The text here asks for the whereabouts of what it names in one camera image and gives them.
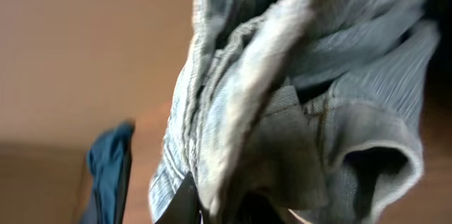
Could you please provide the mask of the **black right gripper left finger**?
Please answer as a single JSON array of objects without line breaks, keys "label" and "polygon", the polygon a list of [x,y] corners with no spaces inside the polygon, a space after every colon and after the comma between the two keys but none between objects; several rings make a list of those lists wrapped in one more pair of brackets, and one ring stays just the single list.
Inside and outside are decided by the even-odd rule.
[{"label": "black right gripper left finger", "polygon": [[201,224],[198,191],[190,172],[156,224]]}]

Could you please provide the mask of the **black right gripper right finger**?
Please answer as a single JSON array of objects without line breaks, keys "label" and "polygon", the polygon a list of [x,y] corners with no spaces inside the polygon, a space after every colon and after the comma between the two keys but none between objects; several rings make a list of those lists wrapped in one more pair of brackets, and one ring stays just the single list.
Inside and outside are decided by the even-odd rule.
[{"label": "black right gripper right finger", "polygon": [[247,194],[236,215],[239,224],[283,224],[269,200],[258,194]]}]

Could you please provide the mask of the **light blue denim shorts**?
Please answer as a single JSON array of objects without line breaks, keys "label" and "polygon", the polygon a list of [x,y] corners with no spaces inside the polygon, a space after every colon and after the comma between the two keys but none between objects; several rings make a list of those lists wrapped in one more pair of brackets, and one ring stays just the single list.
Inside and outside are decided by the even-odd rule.
[{"label": "light blue denim shorts", "polygon": [[247,194],[284,223],[375,223],[424,172],[424,1],[194,0],[152,219],[190,172],[208,223]]}]

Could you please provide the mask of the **blue shirt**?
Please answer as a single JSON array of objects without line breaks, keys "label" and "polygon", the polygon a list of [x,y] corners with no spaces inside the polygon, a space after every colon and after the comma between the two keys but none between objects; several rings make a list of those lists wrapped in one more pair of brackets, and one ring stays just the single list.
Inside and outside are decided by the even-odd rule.
[{"label": "blue shirt", "polygon": [[131,173],[131,139],[135,122],[126,120],[103,132],[87,152],[93,179],[88,205],[80,224],[121,224]]}]

